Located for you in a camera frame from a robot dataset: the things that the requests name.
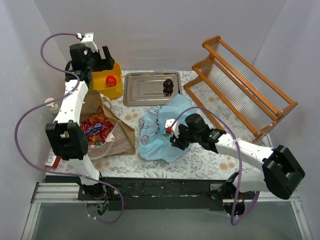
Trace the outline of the red apple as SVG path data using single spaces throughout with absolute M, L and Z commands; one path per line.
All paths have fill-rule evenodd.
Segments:
M 113 75 L 108 75 L 105 78 L 105 85 L 107 88 L 112 88 L 117 85 L 117 79 Z

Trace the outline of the light blue plastic bag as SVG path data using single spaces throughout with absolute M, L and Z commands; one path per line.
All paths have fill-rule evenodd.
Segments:
M 176 95 L 166 105 L 155 106 L 146 111 L 139 119 L 140 140 L 139 155 L 147 161 L 175 161 L 186 152 L 170 143 L 170 135 L 166 133 L 166 120 L 175 119 L 181 112 L 192 107 L 192 101 L 183 95 Z

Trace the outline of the red snack packet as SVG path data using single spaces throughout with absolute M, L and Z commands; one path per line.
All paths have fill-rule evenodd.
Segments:
M 107 141 L 114 125 L 105 116 L 103 108 L 98 107 L 97 112 L 90 115 L 87 121 L 81 123 L 81 129 L 88 139 L 90 148 L 97 148 Z

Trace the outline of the brown burlap tote bag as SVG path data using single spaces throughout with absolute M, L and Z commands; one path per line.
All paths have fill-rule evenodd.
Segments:
M 98 147 L 88 147 L 88 156 L 91 161 L 115 155 L 133 155 L 135 149 L 135 130 L 111 110 L 111 101 L 96 90 L 89 90 L 84 98 L 80 113 L 80 126 L 83 121 L 96 113 L 101 106 L 105 116 L 114 125 L 113 130 L 108 135 L 106 142 Z

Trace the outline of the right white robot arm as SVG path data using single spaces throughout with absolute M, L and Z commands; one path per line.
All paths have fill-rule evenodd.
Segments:
M 185 118 L 185 124 L 176 119 L 165 122 L 165 130 L 171 133 L 173 147 L 185 150 L 197 143 L 203 149 L 230 156 L 247 163 L 257 172 L 233 173 L 224 184 L 214 190 L 216 198 L 237 199 L 247 192 L 270 192 L 287 200 L 306 176 L 305 171 L 291 151 L 282 145 L 276 148 L 259 146 L 233 137 L 218 128 L 210 128 L 197 113 Z

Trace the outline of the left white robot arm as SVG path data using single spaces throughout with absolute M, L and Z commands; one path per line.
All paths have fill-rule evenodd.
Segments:
M 64 69 L 65 97 L 53 123 L 45 127 L 54 154 L 75 169 L 85 194 L 95 200 L 106 196 L 106 187 L 99 183 L 101 174 L 88 156 L 89 141 L 82 131 L 80 115 L 84 98 L 93 83 L 93 72 L 112 70 L 115 60 L 107 46 L 102 47 L 105 58 L 85 43 L 69 47 L 71 60 Z

